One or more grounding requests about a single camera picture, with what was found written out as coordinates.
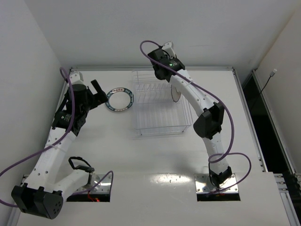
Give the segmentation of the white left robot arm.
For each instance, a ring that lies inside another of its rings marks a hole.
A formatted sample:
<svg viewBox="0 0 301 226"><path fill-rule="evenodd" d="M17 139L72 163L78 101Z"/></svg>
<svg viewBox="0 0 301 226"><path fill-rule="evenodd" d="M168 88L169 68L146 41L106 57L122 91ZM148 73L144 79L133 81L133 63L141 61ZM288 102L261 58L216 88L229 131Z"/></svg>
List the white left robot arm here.
<svg viewBox="0 0 301 226"><path fill-rule="evenodd" d="M96 91L92 93L80 72L63 77L68 89L55 113L45 151L40 154L29 176L11 192L21 212L48 219L55 219L70 196L91 184L95 169L88 164L72 165L71 174L60 181L56 178L72 142L86 123L89 111L108 101L97 80L91 81Z"/></svg>

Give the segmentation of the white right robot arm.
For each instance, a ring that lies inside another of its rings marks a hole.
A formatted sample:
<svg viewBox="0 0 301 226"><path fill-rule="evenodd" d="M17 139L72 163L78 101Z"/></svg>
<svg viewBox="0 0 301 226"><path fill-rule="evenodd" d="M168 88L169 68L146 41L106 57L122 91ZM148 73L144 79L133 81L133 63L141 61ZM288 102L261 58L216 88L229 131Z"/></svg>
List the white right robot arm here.
<svg viewBox="0 0 301 226"><path fill-rule="evenodd" d="M224 113L229 110L217 96L197 85L183 63L176 57L170 57L162 47L148 53L147 57L153 65L155 76L169 82L195 110L198 119L193 128L205 143L209 157L209 177L218 188L232 174L226 160L232 145L224 150L221 140Z"/></svg>

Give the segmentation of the green rimmed white plate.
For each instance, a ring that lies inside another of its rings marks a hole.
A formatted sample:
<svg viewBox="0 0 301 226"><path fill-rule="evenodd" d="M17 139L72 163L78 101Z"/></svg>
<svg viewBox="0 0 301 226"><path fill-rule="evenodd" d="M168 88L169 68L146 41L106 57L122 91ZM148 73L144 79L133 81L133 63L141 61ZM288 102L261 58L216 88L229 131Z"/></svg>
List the green rimmed white plate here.
<svg viewBox="0 0 301 226"><path fill-rule="evenodd" d="M124 87L117 87L110 90L106 97L108 101L105 103L108 110L121 113L129 110L134 103L133 92Z"/></svg>

